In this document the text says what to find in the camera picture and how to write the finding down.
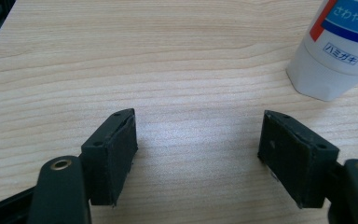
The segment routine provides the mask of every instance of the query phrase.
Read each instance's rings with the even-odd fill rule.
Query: white bottle
[[[324,101],[358,84],[358,0],[324,0],[286,71],[297,91]]]

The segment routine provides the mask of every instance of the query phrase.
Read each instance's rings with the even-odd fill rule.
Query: bottle label
[[[329,0],[310,29],[313,41],[324,30],[358,43],[358,1]]]

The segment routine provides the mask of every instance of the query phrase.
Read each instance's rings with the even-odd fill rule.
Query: black object
[[[137,149],[135,111],[118,111],[84,143],[79,157],[48,161],[34,188],[0,202],[0,223],[91,223],[88,200],[117,204]]]
[[[358,160],[336,162],[339,149],[297,120],[265,111],[258,150],[299,208],[331,202],[330,223],[358,223]]]

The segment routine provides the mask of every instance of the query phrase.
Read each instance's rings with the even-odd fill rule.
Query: wooden table
[[[326,223],[257,159],[263,111],[358,158],[358,86],[326,103],[285,73],[320,1],[18,0],[0,31],[0,200],[133,107],[139,150],[93,223]]]

